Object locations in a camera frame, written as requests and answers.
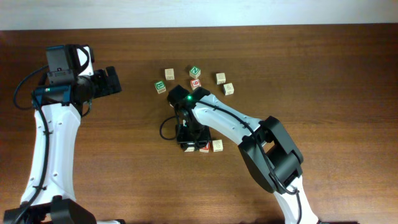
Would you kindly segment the wooden block green V Z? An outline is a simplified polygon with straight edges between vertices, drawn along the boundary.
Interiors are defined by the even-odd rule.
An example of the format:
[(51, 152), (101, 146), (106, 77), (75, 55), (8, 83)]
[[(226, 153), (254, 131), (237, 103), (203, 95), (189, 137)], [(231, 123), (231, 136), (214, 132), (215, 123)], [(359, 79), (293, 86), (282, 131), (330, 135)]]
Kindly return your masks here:
[(184, 150), (184, 152), (194, 152), (195, 151), (195, 147), (187, 147), (186, 150)]

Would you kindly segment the wooden block red U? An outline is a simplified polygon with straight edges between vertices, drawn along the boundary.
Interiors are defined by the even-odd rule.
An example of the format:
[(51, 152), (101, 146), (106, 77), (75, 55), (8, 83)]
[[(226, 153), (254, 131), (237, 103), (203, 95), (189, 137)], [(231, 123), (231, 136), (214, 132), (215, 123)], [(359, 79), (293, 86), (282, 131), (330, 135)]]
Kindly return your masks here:
[(200, 152), (209, 153), (210, 151), (210, 142), (208, 142), (205, 147), (199, 149)]

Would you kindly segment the wooden block blue L 2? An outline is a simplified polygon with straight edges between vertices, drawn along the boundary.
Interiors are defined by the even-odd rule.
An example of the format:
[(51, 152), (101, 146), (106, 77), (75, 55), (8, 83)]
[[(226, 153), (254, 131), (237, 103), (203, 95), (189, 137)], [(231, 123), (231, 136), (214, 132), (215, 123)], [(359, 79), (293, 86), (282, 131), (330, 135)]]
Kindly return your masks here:
[(213, 152), (221, 152), (221, 151), (223, 151), (223, 142), (222, 142), (222, 140), (220, 140), (220, 139), (213, 140), (212, 141), (212, 148), (213, 148)]

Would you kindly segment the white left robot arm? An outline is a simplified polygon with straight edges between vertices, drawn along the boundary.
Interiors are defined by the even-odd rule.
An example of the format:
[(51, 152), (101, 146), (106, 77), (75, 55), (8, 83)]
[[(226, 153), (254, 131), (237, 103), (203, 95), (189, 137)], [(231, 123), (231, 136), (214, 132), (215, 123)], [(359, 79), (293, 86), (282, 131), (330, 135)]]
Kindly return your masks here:
[(44, 74), (31, 93), (35, 146), (27, 187), (17, 208), (4, 212), (4, 223), (97, 223), (77, 204), (73, 189), (75, 140), (82, 117), (96, 98), (119, 93), (114, 67), (94, 70), (89, 45), (47, 47)]

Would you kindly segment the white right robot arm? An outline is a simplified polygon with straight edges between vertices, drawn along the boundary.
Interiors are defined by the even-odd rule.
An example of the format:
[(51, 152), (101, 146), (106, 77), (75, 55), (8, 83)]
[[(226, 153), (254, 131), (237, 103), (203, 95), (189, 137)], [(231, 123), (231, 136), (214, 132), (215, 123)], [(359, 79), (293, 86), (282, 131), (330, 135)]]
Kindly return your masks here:
[(234, 142), (251, 177), (273, 194), (286, 223), (319, 223), (303, 189), (303, 155), (275, 117), (252, 118), (222, 103), (208, 90), (177, 85), (167, 100), (174, 109), (175, 140), (194, 151), (211, 142), (210, 130)]

